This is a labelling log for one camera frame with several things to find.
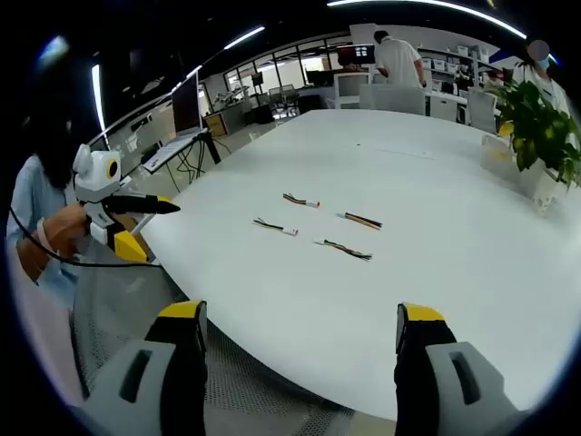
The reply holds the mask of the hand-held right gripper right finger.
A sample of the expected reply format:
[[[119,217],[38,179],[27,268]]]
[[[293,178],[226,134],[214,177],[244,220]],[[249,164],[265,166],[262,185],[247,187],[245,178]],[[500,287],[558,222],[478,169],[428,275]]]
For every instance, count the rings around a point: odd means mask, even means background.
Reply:
[[[397,435],[509,435],[526,418],[500,371],[441,313],[402,302],[397,315]]]

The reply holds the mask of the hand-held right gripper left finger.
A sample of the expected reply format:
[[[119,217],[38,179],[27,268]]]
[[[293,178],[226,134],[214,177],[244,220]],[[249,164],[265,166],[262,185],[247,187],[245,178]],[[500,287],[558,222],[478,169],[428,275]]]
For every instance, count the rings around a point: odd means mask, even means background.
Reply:
[[[205,301],[164,308],[97,372],[84,425],[92,435],[204,435],[206,340]]]

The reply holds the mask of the person's left hand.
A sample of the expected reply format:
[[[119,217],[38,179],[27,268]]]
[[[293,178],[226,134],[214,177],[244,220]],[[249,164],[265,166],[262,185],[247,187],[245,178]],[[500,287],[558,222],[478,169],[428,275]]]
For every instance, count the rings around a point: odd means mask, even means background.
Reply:
[[[55,254],[75,261],[77,242],[86,234],[86,214],[79,203],[66,205],[37,226],[38,236]]]

